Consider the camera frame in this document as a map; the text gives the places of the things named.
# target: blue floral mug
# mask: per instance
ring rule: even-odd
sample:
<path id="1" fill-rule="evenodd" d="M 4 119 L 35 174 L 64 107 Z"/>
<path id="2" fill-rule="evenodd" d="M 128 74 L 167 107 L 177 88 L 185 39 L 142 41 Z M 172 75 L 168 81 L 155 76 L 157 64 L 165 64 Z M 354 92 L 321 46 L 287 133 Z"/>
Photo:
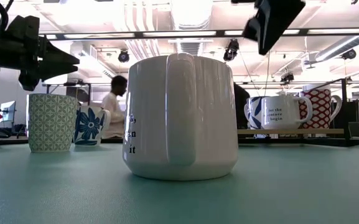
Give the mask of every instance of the blue floral mug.
<path id="1" fill-rule="evenodd" d="M 103 131 L 110 125 L 110 112 L 97 106 L 79 106 L 75 121 L 74 143 L 79 146 L 97 146 Z"/>

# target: shelf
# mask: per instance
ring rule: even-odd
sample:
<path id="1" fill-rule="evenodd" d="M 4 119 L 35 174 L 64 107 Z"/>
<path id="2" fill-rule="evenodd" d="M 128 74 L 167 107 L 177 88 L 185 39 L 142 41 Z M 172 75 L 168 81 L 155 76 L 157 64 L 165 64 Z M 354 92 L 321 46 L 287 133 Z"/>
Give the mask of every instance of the shelf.
<path id="1" fill-rule="evenodd" d="M 239 129 L 237 134 L 343 134 L 343 129 Z"/>

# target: blue flower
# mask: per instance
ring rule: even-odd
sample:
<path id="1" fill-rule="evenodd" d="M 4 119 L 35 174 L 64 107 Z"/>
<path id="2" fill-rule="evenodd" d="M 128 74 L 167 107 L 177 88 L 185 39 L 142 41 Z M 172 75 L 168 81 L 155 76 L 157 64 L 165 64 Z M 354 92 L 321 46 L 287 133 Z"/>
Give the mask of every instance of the blue flower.
<path id="1" fill-rule="evenodd" d="M 89 140 L 91 135 L 93 139 L 96 138 L 100 128 L 100 119 L 95 117 L 91 108 L 88 108 L 88 114 L 89 117 L 84 112 L 80 114 L 80 132 L 84 140 Z"/>

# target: teal table surface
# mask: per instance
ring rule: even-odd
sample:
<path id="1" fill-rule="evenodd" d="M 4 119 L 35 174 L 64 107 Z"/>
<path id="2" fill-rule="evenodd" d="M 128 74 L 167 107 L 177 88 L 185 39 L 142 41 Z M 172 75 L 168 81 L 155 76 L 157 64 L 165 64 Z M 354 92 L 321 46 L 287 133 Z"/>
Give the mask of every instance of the teal table surface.
<path id="1" fill-rule="evenodd" d="M 0 146 L 0 223 L 359 224 L 359 146 L 241 146 L 230 175 L 197 182 L 136 177 L 121 148 Z"/>

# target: ceiling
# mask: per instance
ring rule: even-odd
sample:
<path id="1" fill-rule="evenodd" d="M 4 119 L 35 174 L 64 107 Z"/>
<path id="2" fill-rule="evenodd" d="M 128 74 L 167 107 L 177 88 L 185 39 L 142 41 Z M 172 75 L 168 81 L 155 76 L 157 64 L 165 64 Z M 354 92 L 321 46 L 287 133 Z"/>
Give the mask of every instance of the ceiling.
<path id="1" fill-rule="evenodd" d="M 185 10 L 188 12 L 185 16 L 190 17 L 192 13 L 198 12 L 194 9 L 204 10 L 203 5 L 196 3 L 198 1 L 183 1 L 187 1 L 189 4 L 189 8 Z M 10 20 L 16 15 L 39 17 L 40 31 L 43 33 L 146 30 L 149 28 L 147 25 L 150 25 L 147 23 L 148 16 L 152 18 L 152 26 L 155 30 L 175 29 L 171 18 L 170 0 L 124 0 L 124 2 L 118 0 L 113 2 L 67 0 L 67 2 L 67 4 L 62 5 L 44 3 L 40 0 L 17 0 L 9 10 L 9 17 Z M 138 9 L 142 11 L 142 24 L 140 26 L 136 24 Z M 133 22 L 127 19 L 131 12 L 133 13 Z M 255 13 L 253 4 L 232 5 L 230 1 L 226 0 L 214 1 L 208 29 L 243 29 L 246 21 Z M 302 27 L 359 27 L 359 1 L 351 5 L 351 1 L 347 0 L 306 0 L 306 7 L 290 26 L 290 28 Z M 326 49 L 342 38 L 344 37 L 281 37 L 272 48 L 271 53 L 265 56 L 258 54 L 256 42 L 238 39 L 240 54 L 227 64 L 231 67 L 236 82 L 249 82 L 250 80 L 255 82 L 279 81 L 285 72 L 292 72 L 295 75 L 295 81 L 330 81 L 343 78 L 346 75 L 358 75 L 353 80 L 359 80 L 359 46 L 354 48 L 357 57 L 352 60 L 344 61 L 340 58 L 334 58 L 314 64 L 315 68 L 308 70 L 301 63 L 309 54 Z M 155 40 L 160 55 L 168 55 L 177 51 L 176 45 L 171 41 L 167 39 Z M 205 48 L 200 55 L 223 61 L 223 53 L 228 43 L 229 39 L 208 39 L 204 43 Z M 91 44 L 96 48 L 98 60 L 113 72 L 126 75 L 129 67 L 137 62 L 131 51 L 129 51 L 129 62 L 120 63 L 118 61 L 120 49 L 128 48 L 124 40 L 99 40 L 90 41 L 86 44 Z M 149 53 L 148 57 L 152 56 L 145 40 L 140 40 L 139 45 L 146 48 Z M 108 82 L 107 77 L 92 74 L 93 70 L 87 71 L 87 69 L 90 68 L 84 68 L 82 73 L 85 79 L 100 78 L 96 82 Z M 265 85 L 243 87 L 255 89 L 265 88 Z M 291 85 L 289 88 L 300 88 L 300 85 Z M 255 94 L 254 90 L 249 91 L 252 95 Z M 355 87 L 355 91 L 359 91 L 359 86 Z M 268 94 L 275 92 L 277 90 L 269 90 Z"/>

